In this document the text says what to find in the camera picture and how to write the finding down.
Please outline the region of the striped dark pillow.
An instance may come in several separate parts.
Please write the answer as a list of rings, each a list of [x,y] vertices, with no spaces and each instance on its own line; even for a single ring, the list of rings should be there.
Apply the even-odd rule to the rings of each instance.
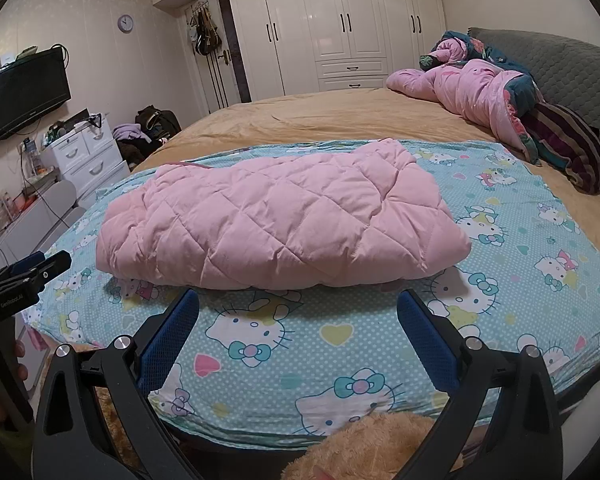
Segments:
[[[580,192],[600,192],[600,133],[577,112],[536,103],[522,118],[540,159],[559,170]]]

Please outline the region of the black backpack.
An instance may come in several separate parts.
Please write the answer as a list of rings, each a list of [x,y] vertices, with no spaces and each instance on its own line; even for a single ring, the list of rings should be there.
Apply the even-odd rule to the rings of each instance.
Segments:
[[[170,110],[159,110],[153,105],[148,105],[139,110],[135,115],[135,122],[140,125],[140,130],[147,134],[151,140],[169,141],[182,131],[175,114]]]

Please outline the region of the pink quilted jacket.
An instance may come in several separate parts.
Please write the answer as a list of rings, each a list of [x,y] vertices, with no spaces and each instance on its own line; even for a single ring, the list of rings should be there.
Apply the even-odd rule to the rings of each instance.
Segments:
[[[161,166],[113,200],[96,266],[215,290],[418,280],[470,253],[434,177],[393,139],[347,153]]]

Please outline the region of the white drawer cabinet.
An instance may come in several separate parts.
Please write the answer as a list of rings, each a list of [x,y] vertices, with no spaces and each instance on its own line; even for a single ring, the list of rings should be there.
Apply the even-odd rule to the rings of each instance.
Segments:
[[[125,179],[129,166],[122,158],[107,117],[92,115],[42,149],[42,162],[59,170],[76,189],[76,198]]]

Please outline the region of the black wall television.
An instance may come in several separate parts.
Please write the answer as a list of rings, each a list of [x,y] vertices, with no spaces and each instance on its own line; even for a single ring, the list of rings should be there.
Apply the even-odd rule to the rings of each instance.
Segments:
[[[67,60],[55,44],[0,68],[0,141],[71,99]]]

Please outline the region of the brown plush teddy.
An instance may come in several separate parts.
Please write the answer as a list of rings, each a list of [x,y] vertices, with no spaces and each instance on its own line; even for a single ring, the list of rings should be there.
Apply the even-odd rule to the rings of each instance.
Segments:
[[[364,417],[306,452],[239,452],[175,436],[176,448],[206,479],[391,479],[434,426],[430,417],[397,412]]]

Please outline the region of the pink crumpled comforter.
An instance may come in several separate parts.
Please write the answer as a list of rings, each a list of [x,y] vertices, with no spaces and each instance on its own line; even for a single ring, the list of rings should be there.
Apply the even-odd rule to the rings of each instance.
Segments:
[[[419,58],[417,68],[397,70],[388,89],[413,99],[438,102],[450,113],[491,130],[527,162],[538,148],[522,118],[542,101],[530,72],[502,51],[477,38],[448,30]]]

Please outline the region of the tan bed blanket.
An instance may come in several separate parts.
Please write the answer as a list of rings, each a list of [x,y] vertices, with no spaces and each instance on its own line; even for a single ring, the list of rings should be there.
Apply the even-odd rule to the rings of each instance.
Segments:
[[[386,88],[338,90],[236,104],[201,118],[174,136],[132,174],[171,162],[262,144],[332,140],[423,140],[438,143],[496,140],[488,128],[466,122],[441,104]],[[520,151],[504,144],[524,162]],[[577,191],[547,164],[524,162],[543,178],[600,251],[600,194]]]

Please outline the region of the purple clothing pile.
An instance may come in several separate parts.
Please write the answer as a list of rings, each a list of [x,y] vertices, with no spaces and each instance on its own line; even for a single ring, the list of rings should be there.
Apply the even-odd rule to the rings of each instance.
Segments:
[[[151,138],[142,131],[140,124],[134,122],[134,124],[121,124],[117,125],[112,129],[112,136],[117,141],[133,141],[142,140],[150,143]]]

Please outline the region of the door with hanging bags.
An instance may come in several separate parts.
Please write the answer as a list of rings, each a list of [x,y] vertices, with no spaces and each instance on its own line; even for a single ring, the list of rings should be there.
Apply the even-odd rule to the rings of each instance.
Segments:
[[[182,9],[188,53],[207,114],[251,101],[230,0],[195,0]]]

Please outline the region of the blue Hello Kitty sheet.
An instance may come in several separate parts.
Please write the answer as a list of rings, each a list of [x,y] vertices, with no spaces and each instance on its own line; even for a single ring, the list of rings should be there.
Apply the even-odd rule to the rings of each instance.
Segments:
[[[414,283],[434,313],[489,347],[538,348],[556,390],[600,362],[600,242],[504,146],[407,142],[438,181],[471,253]],[[95,264],[107,206],[149,178],[99,191],[55,244],[70,269],[23,312],[61,344],[106,347],[162,312],[178,290],[120,281]],[[402,283],[300,292],[201,292],[198,321],[149,400],[175,427],[236,448],[303,448],[370,413],[434,416],[430,382],[396,316]]]

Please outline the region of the grey low desk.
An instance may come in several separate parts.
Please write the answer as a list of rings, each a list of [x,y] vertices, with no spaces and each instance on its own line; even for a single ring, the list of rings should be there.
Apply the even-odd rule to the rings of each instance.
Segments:
[[[54,183],[0,236],[0,270],[32,252],[46,252],[84,212],[71,182]]]

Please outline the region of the white wardrobe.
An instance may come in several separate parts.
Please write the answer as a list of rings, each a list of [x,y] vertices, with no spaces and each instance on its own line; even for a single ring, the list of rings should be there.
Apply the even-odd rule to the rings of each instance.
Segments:
[[[193,20],[199,0],[152,0]],[[380,88],[446,29],[442,0],[228,0],[251,101]]]

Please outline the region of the round wall clock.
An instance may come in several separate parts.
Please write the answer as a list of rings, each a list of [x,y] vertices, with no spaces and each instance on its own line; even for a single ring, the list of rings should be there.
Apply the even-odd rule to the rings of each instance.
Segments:
[[[122,14],[117,20],[117,26],[122,34],[130,34],[134,29],[134,20],[130,14]]]

